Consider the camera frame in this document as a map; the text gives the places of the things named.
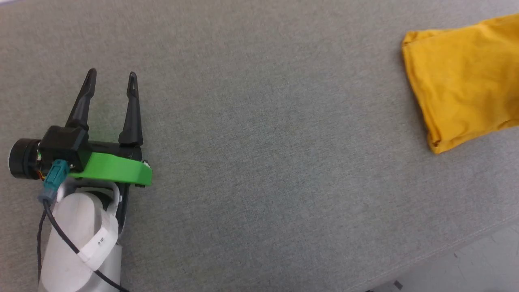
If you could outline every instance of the cable connector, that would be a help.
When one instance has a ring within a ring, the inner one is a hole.
[[[66,177],[69,175],[69,172],[70,167],[67,161],[63,159],[55,160],[49,170],[49,173],[43,181],[44,189],[38,195],[38,201],[43,203],[43,200],[47,200],[50,204],[52,204],[56,199],[56,195],[58,194],[58,188],[60,187],[61,183],[65,181]]]

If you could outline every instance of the wire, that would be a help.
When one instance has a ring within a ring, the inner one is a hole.
[[[76,253],[78,254],[79,253],[79,249],[72,243],[72,241],[65,235],[65,233],[63,232],[63,230],[61,230],[61,228],[59,227],[58,223],[56,222],[56,219],[54,218],[54,216],[52,215],[52,211],[50,210],[50,203],[48,200],[43,200],[43,207],[45,209],[45,214],[47,215],[47,217],[49,218],[49,221],[50,221],[50,224],[52,224],[52,226],[54,227],[54,229],[56,230],[56,232],[60,235],[61,239],[63,239],[63,241],[65,241],[65,243]],[[114,281],[110,280],[107,276],[105,276],[103,273],[101,273],[101,271],[99,270],[95,270],[94,273],[99,276],[99,278],[101,278],[103,281],[107,282],[110,286],[116,288],[117,290],[119,291],[122,291],[122,292],[130,292],[129,290],[127,289],[124,289],[123,287],[121,287],[119,284],[115,283]]]
[[[39,220],[38,236],[36,237],[36,254],[38,255],[38,282],[40,276],[42,275],[42,229],[46,214],[47,212],[43,211],[42,218]]]

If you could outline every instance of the yellow cloth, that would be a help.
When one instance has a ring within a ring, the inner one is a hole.
[[[434,153],[519,125],[519,14],[410,31],[402,50]]]

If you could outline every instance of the green bracket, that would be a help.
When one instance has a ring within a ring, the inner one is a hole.
[[[140,161],[99,152],[92,153],[83,172],[71,172],[69,176],[130,184],[152,184],[152,169],[149,166]]]

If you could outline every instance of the gray tablecloth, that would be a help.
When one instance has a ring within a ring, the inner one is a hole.
[[[131,192],[123,286],[366,290],[518,217],[519,129],[433,155],[400,51],[408,30],[518,10],[516,0],[5,4],[0,157],[63,125],[91,67],[90,137],[117,141],[135,71],[154,180]],[[0,186],[0,290],[33,291],[41,185],[3,165]]]

